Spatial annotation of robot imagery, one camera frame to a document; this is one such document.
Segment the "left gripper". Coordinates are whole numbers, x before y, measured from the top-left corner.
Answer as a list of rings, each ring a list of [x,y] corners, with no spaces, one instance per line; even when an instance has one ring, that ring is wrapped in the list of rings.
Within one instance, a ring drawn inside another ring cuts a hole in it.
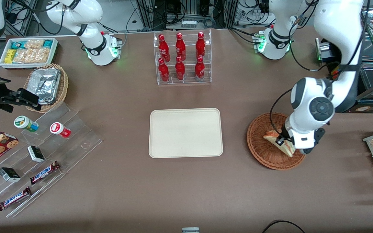
[[[286,125],[282,125],[281,135],[276,138],[275,143],[278,146],[282,146],[286,138],[289,138],[295,149],[310,149],[315,147],[316,131],[317,130],[299,133],[292,128],[286,128]]]

